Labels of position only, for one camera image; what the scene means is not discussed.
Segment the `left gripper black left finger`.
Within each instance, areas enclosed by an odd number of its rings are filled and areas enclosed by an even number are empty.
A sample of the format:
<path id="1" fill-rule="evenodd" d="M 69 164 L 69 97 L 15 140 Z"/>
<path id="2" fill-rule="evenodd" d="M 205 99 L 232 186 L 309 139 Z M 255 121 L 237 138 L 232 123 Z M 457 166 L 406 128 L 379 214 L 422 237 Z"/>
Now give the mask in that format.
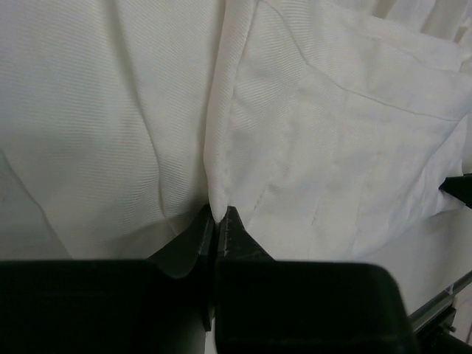
<path id="1" fill-rule="evenodd" d="M 203 353 L 210 208 L 141 260 L 1 263 L 3 353 Z"/>

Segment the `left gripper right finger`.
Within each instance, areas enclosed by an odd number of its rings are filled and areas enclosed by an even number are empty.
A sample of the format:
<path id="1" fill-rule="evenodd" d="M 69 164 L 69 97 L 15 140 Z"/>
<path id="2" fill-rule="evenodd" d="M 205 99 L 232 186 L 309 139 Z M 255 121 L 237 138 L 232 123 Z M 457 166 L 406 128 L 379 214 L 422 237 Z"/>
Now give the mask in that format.
<path id="1" fill-rule="evenodd" d="M 215 264 L 219 353 L 418 353 L 390 273 L 368 263 L 275 260 L 234 207 Z"/>

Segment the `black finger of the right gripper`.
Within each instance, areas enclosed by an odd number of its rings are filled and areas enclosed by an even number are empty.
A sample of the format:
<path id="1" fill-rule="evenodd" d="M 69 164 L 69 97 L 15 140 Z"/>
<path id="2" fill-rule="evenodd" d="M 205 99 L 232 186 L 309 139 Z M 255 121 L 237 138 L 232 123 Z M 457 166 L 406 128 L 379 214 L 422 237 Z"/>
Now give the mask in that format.
<path id="1" fill-rule="evenodd" d="M 447 177 L 440 190 L 455 197 L 469 209 L 472 206 L 472 176 Z"/>

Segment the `white pleated skirt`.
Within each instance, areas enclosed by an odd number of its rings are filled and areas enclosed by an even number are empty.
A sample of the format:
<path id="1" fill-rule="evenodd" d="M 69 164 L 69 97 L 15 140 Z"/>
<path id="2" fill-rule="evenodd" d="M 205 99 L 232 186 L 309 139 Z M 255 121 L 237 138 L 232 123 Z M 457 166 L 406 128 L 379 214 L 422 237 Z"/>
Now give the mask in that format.
<path id="1" fill-rule="evenodd" d="M 209 204 L 355 259 L 457 203 L 469 1 L 3 1 L 1 258 L 143 258 Z"/>

